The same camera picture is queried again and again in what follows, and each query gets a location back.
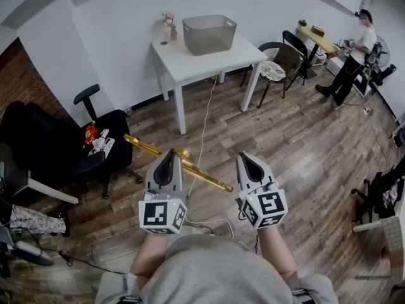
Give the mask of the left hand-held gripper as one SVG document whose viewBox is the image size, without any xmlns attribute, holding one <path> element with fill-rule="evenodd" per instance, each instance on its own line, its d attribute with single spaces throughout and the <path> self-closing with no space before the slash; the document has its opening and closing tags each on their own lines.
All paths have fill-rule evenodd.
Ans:
<svg viewBox="0 0 405 304">
<path fill-rule="evenodd" d="M 173 182 L 173 193 L 152 190 Z M 183 189 L 182 158 L 169 150 L 155 159 L 146 175 L 144 199 L 139 201 L 140 228 L 150 234 L 178 234 L 187 213 Z"/>
</svg>

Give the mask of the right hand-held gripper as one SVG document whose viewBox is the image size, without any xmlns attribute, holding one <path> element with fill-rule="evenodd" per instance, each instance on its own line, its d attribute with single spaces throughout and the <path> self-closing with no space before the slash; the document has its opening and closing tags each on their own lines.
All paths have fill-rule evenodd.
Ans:
<svg viewBox="0 0 405 304">
<path fill-rule="evenodd" d="M 288 213 L 283 189 L 279 189 L 269 165 L 240 152 L 236 158 L 242 200 L 241 211 L 255 229 L 278 225 Z"/>
</svg>

